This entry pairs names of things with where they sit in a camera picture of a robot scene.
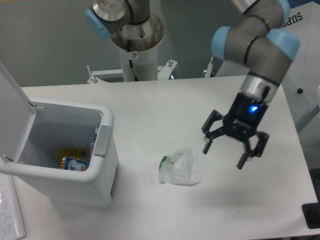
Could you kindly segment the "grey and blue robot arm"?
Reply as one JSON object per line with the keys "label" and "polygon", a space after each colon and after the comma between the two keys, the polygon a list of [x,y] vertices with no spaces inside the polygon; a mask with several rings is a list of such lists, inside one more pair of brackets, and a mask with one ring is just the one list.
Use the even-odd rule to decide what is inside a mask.
{"label": "grey and blue robot arm", "polygon": [[[290,15],[286,0],[236,0],[244,19],[237,27],[222,26],[213,35],[214,56],[249,69],[228,113],[213,110],[202,126],[206,154],[214,139],[226,135],[243,143],[237,164],[260,157],[269,139],[260,124],[291,63],[300,40],[281,29]],[[150,12],[147,0],[95,0],[84,12],[90,28],[126,53],[121,62],[127,81],[157,79],[157,64],[141,61],[141,54],[157,47],[165,33],[162,21]]]}

